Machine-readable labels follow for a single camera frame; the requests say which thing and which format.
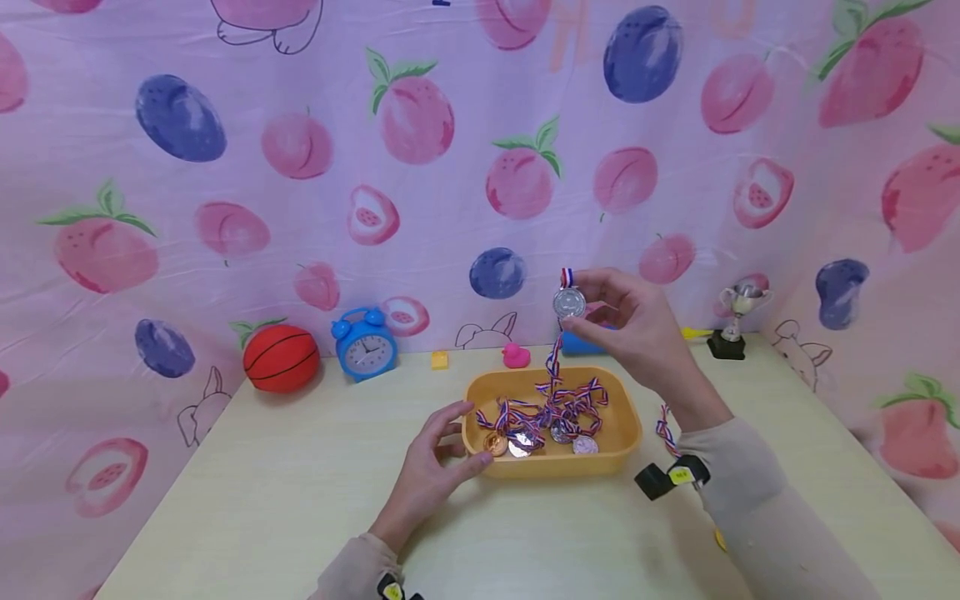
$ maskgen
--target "orange plastic bin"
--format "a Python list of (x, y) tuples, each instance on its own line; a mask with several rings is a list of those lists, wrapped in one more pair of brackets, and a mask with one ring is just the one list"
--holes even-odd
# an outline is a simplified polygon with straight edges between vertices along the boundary
[[(643, 428), (634, 404), (613, 373), (599, 367), (563, 367), (560, 373), (565, 388), (586, 385), (597, 377), (607, 389), (608, 406), (599, 407), (603, 427), (594, 437), (600, 451), (596, 454), (574, 454), (570, 444), (557, 444), (549, 432), (544, 432), (546, 446), (526, 458), (516, 458), (509, 452), (493, 460), (485, 475), (505, 479), (532, 479), (538, 477), (581, 477), (607, 475), (623, 468), (627, 457), (640, 444)], [(496, 418), (498, 397), (510, 397), (542, 405), (546, 398), (534, 387), (548, 381), (544, 369), (495, 371), (480, 375), (467, 388), (467, 400), (483, 410), (491, 420)], [(467, 452), (483, 450), (483, 441), (491, 433), (477, 424), (473, 413), (464, 417), (463, 438)]]

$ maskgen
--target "pink rubber duck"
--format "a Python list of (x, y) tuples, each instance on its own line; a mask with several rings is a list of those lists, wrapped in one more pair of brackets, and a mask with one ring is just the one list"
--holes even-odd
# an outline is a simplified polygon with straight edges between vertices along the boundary
[(523, 369), (530, 364), (530, 350), (521, 348), (519, 344), (510, 343), (503, 347), (503, 364), (508, 369)]

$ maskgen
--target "alarm clock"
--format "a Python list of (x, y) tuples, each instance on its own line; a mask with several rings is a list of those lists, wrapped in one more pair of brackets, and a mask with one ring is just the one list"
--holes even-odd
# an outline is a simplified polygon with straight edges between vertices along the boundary
[[(360, 321), (347, 320), (350, 315), (360, 313), (363, 313)], [(396, 366), (396, 341), (386, 321), (379, 308), (357, 308), (344, 313), (330, 328), (337, 341), (340, 366), (357, 383)]]

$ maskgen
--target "clock face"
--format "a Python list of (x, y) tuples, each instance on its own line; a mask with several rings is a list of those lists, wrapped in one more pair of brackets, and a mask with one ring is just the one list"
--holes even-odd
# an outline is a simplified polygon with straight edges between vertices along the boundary
[(347, 366), (361, 375), (380, 371), (393, 357), (390, 340), (379, 335), (365, 335), (347, 347)]

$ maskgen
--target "trophy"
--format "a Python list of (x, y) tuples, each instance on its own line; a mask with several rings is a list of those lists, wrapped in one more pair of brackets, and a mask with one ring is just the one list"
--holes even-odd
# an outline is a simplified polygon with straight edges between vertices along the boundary
[(743, 360), (747, 345), (740, 335), (740, 319), (766, 304), (774, 296), (770, 290), (761, 290), (751, 283), (737, 283), (720, 293), (720, 301), (733, 312), (733, 320), (723, 329), (716, 329), (707, 340), (713, 358)]

